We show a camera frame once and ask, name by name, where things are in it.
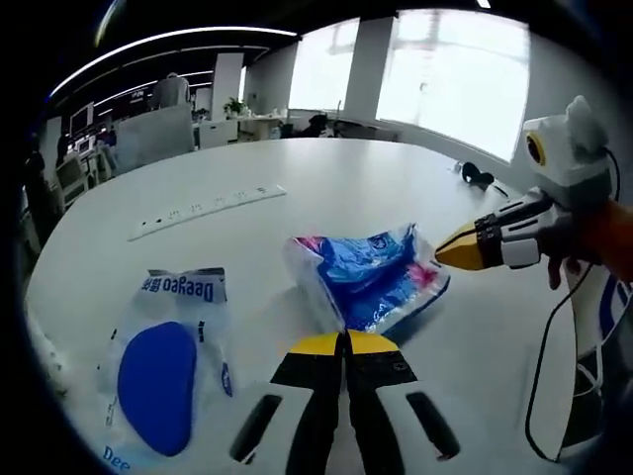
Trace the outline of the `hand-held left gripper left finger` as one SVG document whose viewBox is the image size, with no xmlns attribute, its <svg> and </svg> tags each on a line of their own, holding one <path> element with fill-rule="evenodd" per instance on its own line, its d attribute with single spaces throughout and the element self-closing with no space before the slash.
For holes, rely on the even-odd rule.
<svg viewBox="0 0 633 475">
<path fill-rule="evenodd" d="M 219 474 L 322 474 L 338 425 L 346 335 L 309 336 L 217 421 Z"/>
</svg>

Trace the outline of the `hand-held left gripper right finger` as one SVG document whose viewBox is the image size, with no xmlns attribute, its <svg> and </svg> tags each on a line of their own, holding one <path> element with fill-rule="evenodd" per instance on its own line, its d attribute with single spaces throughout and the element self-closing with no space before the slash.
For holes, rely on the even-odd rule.
<svg viewBox="0 0 633 475">
<path fill-rule="evenodd" d="M 375 333 L 345 333 L 349 415 L 367 474 L 473 474 L 473 421 L 459 399 L 419 380 Z"/>
</svg>

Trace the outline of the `person's right hand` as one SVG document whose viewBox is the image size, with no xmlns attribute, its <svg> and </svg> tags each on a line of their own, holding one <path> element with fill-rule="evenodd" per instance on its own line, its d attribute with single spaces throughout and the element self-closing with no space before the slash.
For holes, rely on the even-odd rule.
<svg viewBox="0 0 633 475">
<path fill-rule="evenodd" d="M 582 216 L 547 256 L 552 290 L 561 285 L 561 267 L 578 274 L 581 260 L 602 264 L 619 280 L 631 283 L 632 207 L 608 201 Z"/>
</svg>

